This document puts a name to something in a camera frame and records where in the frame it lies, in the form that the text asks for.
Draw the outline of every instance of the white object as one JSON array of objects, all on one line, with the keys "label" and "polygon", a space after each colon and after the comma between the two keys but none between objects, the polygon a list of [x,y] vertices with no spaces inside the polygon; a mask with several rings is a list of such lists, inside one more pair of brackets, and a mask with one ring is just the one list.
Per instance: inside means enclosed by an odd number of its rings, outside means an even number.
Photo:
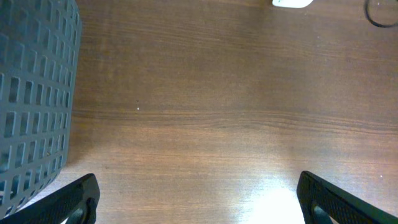
[{"label": "white object", "polygon": [[273,0],[272,4],[278,7],[301,8],[309,5],[313,0]]}]

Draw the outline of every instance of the cable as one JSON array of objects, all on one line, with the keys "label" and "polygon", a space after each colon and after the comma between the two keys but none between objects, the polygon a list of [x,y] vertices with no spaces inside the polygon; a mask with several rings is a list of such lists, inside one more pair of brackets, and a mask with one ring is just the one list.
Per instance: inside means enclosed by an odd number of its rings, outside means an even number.
[{"label": "cable", "polygon": [[365,10],[365,16],[366,19],[373,25],[377,26],[377,27],[381,27],[381,28],[391,28],[391,27],[395,27],[398,26],[398,21],[394,24],[389,24],[389,25],[384,25],[384,24],[380,24],[378,22],[375,22],[371,16],[369,15],[369,2],[370,0],[365,0],[365,4],[364,4],[364,10]]}]

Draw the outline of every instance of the black cable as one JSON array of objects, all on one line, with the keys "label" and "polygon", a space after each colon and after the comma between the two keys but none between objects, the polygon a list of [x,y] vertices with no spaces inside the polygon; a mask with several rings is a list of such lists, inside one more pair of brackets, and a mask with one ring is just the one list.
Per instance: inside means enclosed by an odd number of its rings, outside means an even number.
[{"label": "black cable", "polygon": [[394,24],[389,24],[389,25],[384,25],[384,24],[380,24],[378,22],[375,22],[371,16],[369,15],[369,1],[370,0],[365,0],[365,4],[364,4],[364,10],[365,10],[365,16],[366,19],[373,25],[377,26],[377,27],[381,27],[381,28],[391,28],[391,27],[395,27],[398,26],[398,21]]}]

